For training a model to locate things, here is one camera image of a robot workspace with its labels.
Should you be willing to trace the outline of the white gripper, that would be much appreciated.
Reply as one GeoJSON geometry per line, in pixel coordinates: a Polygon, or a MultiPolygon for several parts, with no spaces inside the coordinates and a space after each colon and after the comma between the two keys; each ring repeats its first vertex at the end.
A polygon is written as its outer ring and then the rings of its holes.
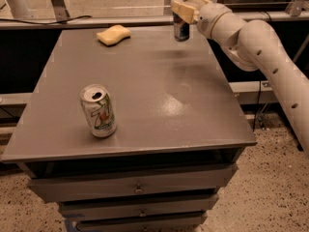
{"type": "Polygon", "coordinates": [[[207,39],[229,39],[246,24],[231,9],[211,0],[173,0],[171,9],[188,24],[198,20],[197,29],[207,39]]]}

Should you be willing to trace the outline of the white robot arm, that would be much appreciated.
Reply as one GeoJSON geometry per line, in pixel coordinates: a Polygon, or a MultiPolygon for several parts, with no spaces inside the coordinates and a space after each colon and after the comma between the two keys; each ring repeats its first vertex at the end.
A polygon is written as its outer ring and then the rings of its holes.
{"type": "Polygon", "coordinates": [[[171,0],[172,12],[219,44],[240,69],[260,70],[267,78],[305,152],[309,151],[309,79],[288,56],[274,29],[249,22],[210,0],[171,0]]]}

